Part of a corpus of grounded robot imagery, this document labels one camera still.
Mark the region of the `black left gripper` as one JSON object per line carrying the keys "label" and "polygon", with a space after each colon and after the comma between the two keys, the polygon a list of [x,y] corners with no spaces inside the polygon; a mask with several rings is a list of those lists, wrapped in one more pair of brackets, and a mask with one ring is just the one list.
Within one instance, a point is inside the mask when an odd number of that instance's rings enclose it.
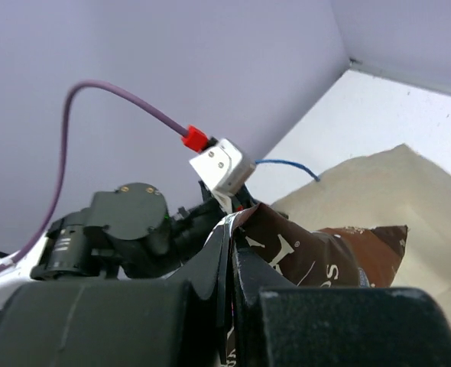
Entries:
{"label": "black left gripper", "polygon": [[172,216],[156,187],[128,183],[93,195],[83,233],[95,250],[112,251],[128,278],[158,278],[196,255],[224,216],[209,193]]}

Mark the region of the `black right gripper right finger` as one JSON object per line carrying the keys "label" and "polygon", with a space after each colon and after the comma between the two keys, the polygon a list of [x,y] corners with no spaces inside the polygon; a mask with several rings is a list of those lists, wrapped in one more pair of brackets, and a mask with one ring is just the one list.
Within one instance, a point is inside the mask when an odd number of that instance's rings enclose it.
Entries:
{"label": "black right gripper right finger", "polygon": [[419,289],[297,287],[249,248],[232,268],[240,366],[451,366],[451,329]]}

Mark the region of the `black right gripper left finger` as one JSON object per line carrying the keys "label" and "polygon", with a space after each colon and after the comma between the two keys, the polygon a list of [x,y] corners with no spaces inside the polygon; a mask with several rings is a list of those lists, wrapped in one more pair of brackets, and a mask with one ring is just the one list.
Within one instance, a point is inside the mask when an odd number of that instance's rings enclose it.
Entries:
{"label": "black right gripper left finger", "polygon": [[215,366],[226,358],[229,231],[166,279],[48,281],[0,314],[0,366]]}

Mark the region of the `blue checkered paper bag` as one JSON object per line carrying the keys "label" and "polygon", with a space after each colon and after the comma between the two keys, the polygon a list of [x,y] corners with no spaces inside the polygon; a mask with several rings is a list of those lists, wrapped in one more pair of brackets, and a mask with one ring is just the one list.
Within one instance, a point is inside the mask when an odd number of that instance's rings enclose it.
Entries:
{"label": "blue checkered paper bag", "polygon": [[451,175],[432,161],[398,145],[343,161],[317,182],[292,167],[263,164],[248,188],[309,230],[406,225],[394,284],[425,290],[451,324]]}

